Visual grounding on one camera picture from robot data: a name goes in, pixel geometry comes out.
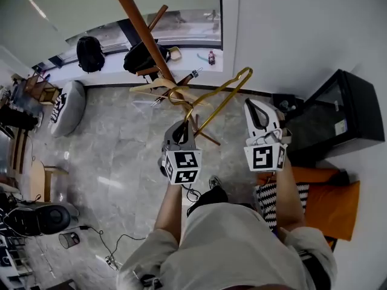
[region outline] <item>black mini fridge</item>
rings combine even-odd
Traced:
[[[340,69],[287,117],[286,127],[293,134],[287,153],[295,166],[385,141],[374,86]]]

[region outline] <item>small trash bin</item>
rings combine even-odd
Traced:
[[[80,240],[79,236],[75,232],[69,232],[59,235],[59,242],[65,248],[69,249],[72,246],[78,245]]]

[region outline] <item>black bag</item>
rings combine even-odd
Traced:
[[[105,64],[101,44],[94,36],[83,36],[77,43],[79,66],[87,73],[101,71]]]
[[[168,61],[171,57],[171,55],[168,55],[169,50],[159,44],[157,46],[165,61]],[[143,42],[134,45],[123,60],[123,68],[133,74],[136,74],[136,72],[141,70],[152,68],[155,65],[155,61]]]

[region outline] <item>white shirt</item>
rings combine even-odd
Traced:
[[[164,289],[221,290],[232,286],[285,285],[316,289],[300,252],[318,259],[331,283],[336,263],[322,233],[297,228],[283,244],[255,211],[229,203],[196,208],[180,246],[171,233],[153,231],[122,266],[118,290],[143,289],[133,270],[158,277]]]

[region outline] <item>gray bean bag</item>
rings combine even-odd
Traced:
[[[86,106],[83,85],[73,80],[68,82],[55,101],[49,128],[51,135],[62,137],[72,133],[82,119]]]

